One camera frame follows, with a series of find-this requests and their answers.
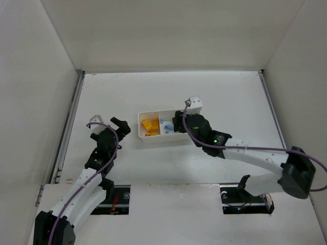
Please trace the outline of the yellow long lego plate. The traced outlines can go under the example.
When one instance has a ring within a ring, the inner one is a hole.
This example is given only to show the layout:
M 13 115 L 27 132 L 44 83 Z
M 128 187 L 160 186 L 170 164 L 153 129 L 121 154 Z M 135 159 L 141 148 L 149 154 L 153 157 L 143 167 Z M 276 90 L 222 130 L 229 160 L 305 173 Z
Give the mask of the yellow long lego plate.
M 145 134 L 145 137 L 156 136 L 157 134 L 158 134 L 158 132 L 156 130 L 151 130 L 150 132 L 147 132 Z

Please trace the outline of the yellow lego brick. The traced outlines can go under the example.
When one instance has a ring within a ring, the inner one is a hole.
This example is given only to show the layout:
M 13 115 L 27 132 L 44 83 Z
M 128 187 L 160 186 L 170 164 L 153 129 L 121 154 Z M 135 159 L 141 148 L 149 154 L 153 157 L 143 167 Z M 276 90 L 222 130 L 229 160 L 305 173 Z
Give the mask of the yellow lego brick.
M 152 120 L 152 130 L 158 130 L 159 129 L 159 119 Z

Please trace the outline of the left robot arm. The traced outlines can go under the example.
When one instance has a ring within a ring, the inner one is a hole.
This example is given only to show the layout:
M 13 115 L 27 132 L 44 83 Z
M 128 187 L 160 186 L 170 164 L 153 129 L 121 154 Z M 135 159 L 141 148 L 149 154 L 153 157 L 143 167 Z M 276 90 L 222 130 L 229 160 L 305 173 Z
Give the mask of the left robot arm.
M 106 177 L 121 149 L 120 142 L 131 129 L 125 120 L 112 117 L 110 121 L 117 129 L 98 115 L 87 124 L 96 147 L 66 195 L 49 211 L 37 214 L 33 244 L 74 244 L 78 228 L 101 202 L 113 196 L 114 182 Z

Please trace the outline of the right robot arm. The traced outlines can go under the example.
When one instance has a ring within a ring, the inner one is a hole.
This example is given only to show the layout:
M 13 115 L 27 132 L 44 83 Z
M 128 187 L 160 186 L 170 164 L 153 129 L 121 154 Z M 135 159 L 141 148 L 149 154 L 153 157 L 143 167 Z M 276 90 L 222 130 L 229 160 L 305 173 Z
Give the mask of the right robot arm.
M 265 192 L 285 192 L 306 199 L 309 196 L 315 166 L 301 148 L 267 149 L 249 146 L 230 134 L 213 130 L 200 114 L 176 111 L 172 119 L 174 130 L 187 133 L 193 143 L 212 157 L 248 163 L 270 173 L 261 176 L 244 175 L 238 184 L 252 196 Z

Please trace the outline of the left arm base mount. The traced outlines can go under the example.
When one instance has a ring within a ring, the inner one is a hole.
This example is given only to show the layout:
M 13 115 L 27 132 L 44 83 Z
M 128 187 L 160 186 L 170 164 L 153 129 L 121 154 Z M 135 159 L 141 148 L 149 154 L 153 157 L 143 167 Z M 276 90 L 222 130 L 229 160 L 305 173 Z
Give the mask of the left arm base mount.
M 131 194 L 130 185 L 115 185 L 112 180 L 104 179 L 100 184 L 106 190 L 106 198 L 91 215 L 128 215 Z

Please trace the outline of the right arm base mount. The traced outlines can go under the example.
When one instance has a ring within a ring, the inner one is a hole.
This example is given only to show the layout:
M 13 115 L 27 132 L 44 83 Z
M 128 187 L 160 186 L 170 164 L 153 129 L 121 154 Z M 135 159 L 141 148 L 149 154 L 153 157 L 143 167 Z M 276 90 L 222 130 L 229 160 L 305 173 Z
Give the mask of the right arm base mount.
M 245 175 L 240 182 L 231 185 L 221 185 L 220 195 L 223 214 L 268 214 L 275 209 L 274 201 L 269 193 L 257 196 L 245 190 L 250 175 Z

